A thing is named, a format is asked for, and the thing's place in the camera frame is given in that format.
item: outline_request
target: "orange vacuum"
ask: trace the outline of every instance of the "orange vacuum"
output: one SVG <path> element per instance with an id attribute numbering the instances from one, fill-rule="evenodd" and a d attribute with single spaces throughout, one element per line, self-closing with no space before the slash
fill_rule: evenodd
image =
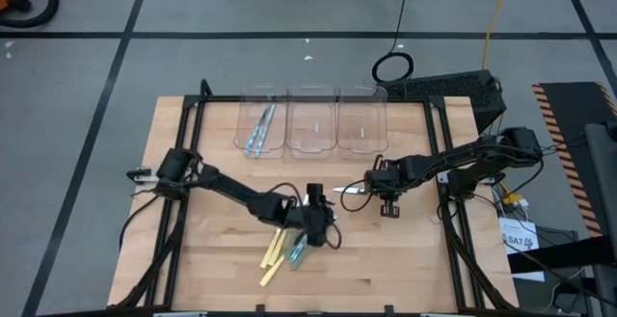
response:
<path id="1" fill-rule="evenodd" d="M 4 17 L 10 11 L 28 13 L 32 9 L 29 0 L 0 0 L 0 26 L 12 28 L 31 28 L 47 23 L 58 11 L 59 0 L 48 0 L 47 7 L 38 15 L 25 19 Z"/>

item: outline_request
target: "clear plastic bin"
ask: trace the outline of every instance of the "clear plastic bin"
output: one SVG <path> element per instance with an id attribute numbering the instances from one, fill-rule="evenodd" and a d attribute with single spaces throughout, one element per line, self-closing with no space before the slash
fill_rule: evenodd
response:
<path id="1" fill-rule="evenodd" d="M 335 88 L 329 85 L 288 90 L 285 145 L 300 159 L 325 159 L 336 146 Z"/>
<path id="2" fill-rule="evenodd" d="M 233 143 L 244 151 L 247 158 L 281 158 L 286 116 L 285 87 L 259 85 L 243 88 Z"/>
<path id="3" fill-rule="evenodd" d="M 336 143 L 347 159 L 372 159 L 388 148 L 388 92 L 381 87 L 350 86 L 340 89 Z"/>

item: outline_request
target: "gray floor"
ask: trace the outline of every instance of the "gray floor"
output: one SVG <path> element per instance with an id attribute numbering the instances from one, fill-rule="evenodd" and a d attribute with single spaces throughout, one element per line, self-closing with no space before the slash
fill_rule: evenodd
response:
<path id="1" fill-rule="evenodd" d="M 407 0 L 401 31 L 487 29 L 496 0 Z M 597 32 L 617 32 L 617 0 L 581 0 Z M 94 32 L 92 39 L 0 39 L 0 305 L 21 314 L 91 125 L 134 0 L 62 0 L 47 26 L 31 31 Z M 136 32 L 393 31 L 400 0 L 145 0 Z M 570 0 L 504 0 L 501 33 L 584 33 Z M 401 40 L 415 76 L 480 68 L 483 40 Z M 102 308 L 118 257 L 118 235 L 154 101 L 195 92 L 202 77 L 216 94 L 254 83 L 373 84 L 370 69 L 392 41 L 369 39 L 131 40 L 38 314 Z M 617 63 L 617 41 L 604 40 Z M 386 65 L 384 78 L 399 65 Z M 494 40 L 489 69 L 509 107 L 502 126 L 550 137 L 531 92 L 542 82 L 608 85 L 589 40 Z M 531 171 L 508 174 L 516 185 Z M 582 220 L 555 156 L 523 190 L 539 225 L 574 229 Z"/>

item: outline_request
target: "wooden tabletop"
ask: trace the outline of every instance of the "wooden tabletop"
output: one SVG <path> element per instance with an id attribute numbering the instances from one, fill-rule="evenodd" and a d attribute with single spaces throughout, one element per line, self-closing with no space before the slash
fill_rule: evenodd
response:
<path id="1" fill-rule="evenodd" d="M 158 167 L 174 145 L 181 104 L 181 97 L 158 99 L 144 166 Z M 467 98 L 447 98 L 446 111 L 454 145 L 477 138 Z M 443 149 L 436 111 L 433 117 Z M 267 311 L 380 312 L 385 304 L 392 304 L 397 312 L 456 311 L 443 226 L 436 216 L 435 182 L 426 182 L 400 198 L 399 219 L 380 217 L 378 199 L 361 212 L 348 213 L 332 188 L 362 179 L 372 161 L 345 160 L 336 152 L 325 160 L 293 159 L 287 152 L 282 159 L 247 159 L 233 144 L 237 118 L 237 103 L 206 104 L 199 144 L 203 160 L 258 191 L 283 181 L 294 183 L 301 192 L 308 182 L 322 183 L 326 196 L 336 202 L 342 247 L 313 251 L 298 271 L 291 271 L 285 262 L 270 283 L 261 287 L 264 270 L 259 262 L 275 229 L 227 198 L 194 190 L 173 309 L 253 311 L 257 304 L 265 304 Z M 388 140 L 386 158 L 431 153 L 421 104 L 388 104 Z M 488 187 L 479 187 L 476 193 L 491 197 Z M 137 196 L 131 212 L 150 198 Z M 355 206 L 364 198 L 350 196 L 345 201 Z M 157 202 L 126 231 L 110 304 L 124 298 L 151 262 L 163 204 Z M 518 304 L 495 209 L 476 199 L 467 201 L 467 206 L 480 267 L 506 300 Z M 462 262 L 461 268 L 467 304 L 473 306 L 469 274 Z M 166 274 L 167 270 L 161 271 L 160 282 L 165 282 Z M 157 292 L 157 302 L 162 301 L 162 291 Z"/>

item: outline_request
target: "black floor line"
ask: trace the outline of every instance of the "black floor line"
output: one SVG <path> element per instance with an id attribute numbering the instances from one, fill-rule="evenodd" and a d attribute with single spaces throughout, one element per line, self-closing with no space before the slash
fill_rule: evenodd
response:
<path id="1" fill-rule="evenodd" d="M 135 0 L 133 3 L 133 8 L 131 9 L 130 16 L 124 28 L 125 33 L 130 33 L 133 31 L 139 10 L 142 8 L 143 3 L 144 0 Z M 123 38 L 119 44 L 118 50 L 116 51 L 116 56 L 114 57 L 109 74 L 107 75 L 105 86 L 103 87 L 98 103 L 96 104 L 93 120 L 90 124 L 90 128 L 88 129 L 86 140 L 84 141 L 84 145 L 79 153 L 77 165 L 73 172 L 72 178 L 70 179 L 70 183 L 68 184 L 67 193 L 65 194 L 65 199 L 62 207 L 60 208 L 60 213 L 58 214 L 49 243 L 47 244 L 47 248 L 45 249 L 45 253 L 40 262 L 39 270 L 37 271 L 30 294 L 28 295 L 28 300 L 26 301 L 26 305 L 21 313 L 22 317 L 35 316 L 37 310 L 39 309 L 40 299 L 42 298 L 45 286 L 47 285 L 47 280 L 49 279 L 54 262 L 56 261 L 56 256 L 58 255 L 58 250 L 62 244 L 62 239 L 65 236 L 68 219 L 70 218 L 73 206 L 77 200 L 79 188 L 81 187 L 84 174 L 86 173 L 86 168 L 88 167 L 90 157 L 93 153 L 96 136 L 100 130 L 103 117 L 105 116 L 105 110 L 107 109 L 109 99 L 112 91 L 114 90 L 114 86 L 116 85 L 116 79 L 118 78 L 122 60 L 126 54 L 126 48 L 128 47 L 129 42 L 129 38 Z"/>
<path id="2" fill-rule="evenodd" d="M 247 39 L 394 39 L 394 32 L 0 32 L 0 39 L 152 39 L 152 40 L 247 40 Z M 483 40 L 484 32 L 401 32 L 410 40 Z M 492 40 L 586 40 L 587 33 L 492 33 Z M 604 34 L 617 40 L 617 33 Z"/>
<path id="3" fill-rule="evenodd" d="M 598 62 L 600 62 L 600 66 L 602 66 L 602 70 L 604 71 L 604 75 L 606 76 L 606 80 L 608 80 L 608 84 L 610 88 L 613 89 L 613 93 L 617 94 L 617 75 L 615 75 L 615 69 L 613 68 L 610 60 L 606 56 L 606 52 L 604 52 L 604 48 L 602 47 L 602 43 L 600 42 L 600 37 L 596 34 L 593 25 L 591 24 L 591 20 L 589 20 L 589 16 L 585 12 L 585 9 L 582 7 L 582 3 L 580 0 L 571 0 L 572 5 L 575 7 L 575 11 L 578 14 L 578 19 L 580 19 L 580 23 L 582 24 L 585 32 L 589 36 L 589 41 L 591 42 L 591 46 L 596 53 L 596 57 L 598 58 Z M 604 34 L 603 36 L 615 36 L 615 34 Z"/>

